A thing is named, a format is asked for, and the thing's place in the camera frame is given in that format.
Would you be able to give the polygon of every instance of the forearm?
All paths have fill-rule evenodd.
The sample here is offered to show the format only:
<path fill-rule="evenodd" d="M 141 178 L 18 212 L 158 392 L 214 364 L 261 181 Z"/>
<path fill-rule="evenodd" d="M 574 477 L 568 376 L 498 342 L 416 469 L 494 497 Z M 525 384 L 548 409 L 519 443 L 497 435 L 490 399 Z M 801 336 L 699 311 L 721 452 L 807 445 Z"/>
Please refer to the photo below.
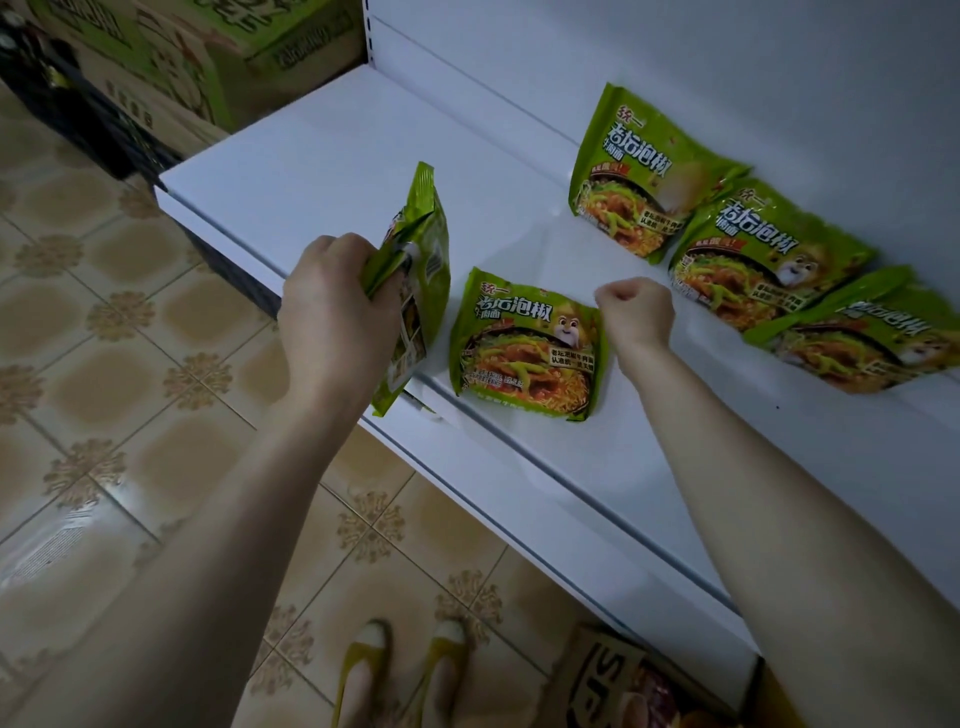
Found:
<path fill-rule="evenodd" d="M 330 398 L 275 405 L 231 474 L 14 725 L 228 726 L 351 409 Z"/>
<path fill-rule="evenodd" d="M 629 358 L 713 563 L 810 724 L 873 724 L 871 711 L 889 719 L 898 708 L 916 718 L 916 703 L 898 702 L 906 682 L 924 695 L 929 716 L 949 705 L 943 691 L 960 655 L 952 607 L 679 357 L 660 349 Z M 834 671 L 847 677 L 829 679 Z M 845 707 L 857 715 L 839 715 Z"/>

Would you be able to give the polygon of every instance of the foot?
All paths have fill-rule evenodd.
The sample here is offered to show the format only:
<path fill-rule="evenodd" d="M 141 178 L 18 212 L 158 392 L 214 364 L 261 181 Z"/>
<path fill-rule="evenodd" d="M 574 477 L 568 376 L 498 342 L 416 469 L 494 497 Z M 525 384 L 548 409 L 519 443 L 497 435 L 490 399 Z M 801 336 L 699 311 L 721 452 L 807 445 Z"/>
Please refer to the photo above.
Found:
<path fill-rule="evenodd" d="M 449 619 L 442 622 L 430 643 L 421 728 L 449 728 L 453 701 L 467 667 L 467 632 L 464 625 Z"/>
<path fill-rule="evenodd" d="M 377 678 L 386 669 L 389 635 L 384 624 L 367 622 L 353 639 L 344 660 L 348 670 L 333 720 L 333 728 L 367 728 L 370 725 Z"/>

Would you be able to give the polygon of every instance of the person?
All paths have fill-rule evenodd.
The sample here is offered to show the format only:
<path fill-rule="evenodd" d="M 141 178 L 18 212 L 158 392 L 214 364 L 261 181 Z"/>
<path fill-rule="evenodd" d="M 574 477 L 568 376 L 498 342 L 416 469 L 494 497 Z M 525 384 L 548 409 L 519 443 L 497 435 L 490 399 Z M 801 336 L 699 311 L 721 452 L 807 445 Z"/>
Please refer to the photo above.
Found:
<path fill-rule="evenodd" d="M 368 300 L 358 277 L 372 252 L 354 234 L 306 248 L 279 313 L 289 391 L 13 726 L 230 725 L 320 476 L 394 347 L 400 280 Z M 670 351 L 668 290 L 621 280 L 596 301 L 710 557 L 806 723 L 960 725 L 953 607 Z M 449 720 L 464 644 L 456 623 L 441 625 L 417 706 L 424 726 Z M 335 728 L 369 718 L 388 656 L 388 631 L 373 622 L 348 650 Z"/>

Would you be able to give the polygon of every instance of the instant noodle packet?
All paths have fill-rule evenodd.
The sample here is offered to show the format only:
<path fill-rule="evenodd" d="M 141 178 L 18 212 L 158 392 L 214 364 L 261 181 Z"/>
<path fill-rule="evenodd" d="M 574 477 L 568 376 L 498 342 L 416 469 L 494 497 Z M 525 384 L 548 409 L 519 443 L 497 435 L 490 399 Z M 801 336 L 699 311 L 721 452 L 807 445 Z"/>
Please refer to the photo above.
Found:
<path fill-rule="evenodd" d="M 719 157 L 626 88 L 607 84 L 570 180 L 573 214 L 656 263 L 694 207 L 749 167 Z"/>
<path fill-rule="evenodd" d="M 387 413 L 414 368 L 426 358 L 450 296 L 446 216 L 433 185 L 433 167 L 424 162 L 417 165 L 407 204 L 394 218 L 380 250 L 367 261 L 360 283 L 372 296 L 397 270 L 404 274 L 400 288 L 402 326 L 387 374 L 373 393 L 373 414 L 377 417 Z"/>
<path fill-rule="evenodd" d="M 585 420 L 607 359 L 600 311 L 474 268 L 450 334 L 450 383 L 485 400 Z"/>
<path fill-rule="evenodd" d="M 673 287 L 746 331 L 816 303 L 874 256 L 760 180 L 698 211 L 670 261 Z"/>
<path fill-rule="evenodd" d="M 870 273 L 744 340 L 850 394 L 960 365 L 960 316 L 905 265 Z"/>

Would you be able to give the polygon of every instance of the floral tile pattern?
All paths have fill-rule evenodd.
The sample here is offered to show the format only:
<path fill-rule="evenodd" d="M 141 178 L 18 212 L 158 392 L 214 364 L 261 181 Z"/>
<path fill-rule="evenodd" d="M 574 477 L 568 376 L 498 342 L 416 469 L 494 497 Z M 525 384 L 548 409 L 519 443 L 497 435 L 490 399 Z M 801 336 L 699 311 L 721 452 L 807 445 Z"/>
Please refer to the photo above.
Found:
<path fill-rule="evenodd" d="M 276 324 L 0 86 L 0 724 L 177 537 L 287 390 Z M 393 627 L 376 728 L 438 621 L 471 664 L 455 726 L 529 722 L 585 610 L 358 426 L 322 477 L 235 726 L 327 725 L 340 664 Z"/>

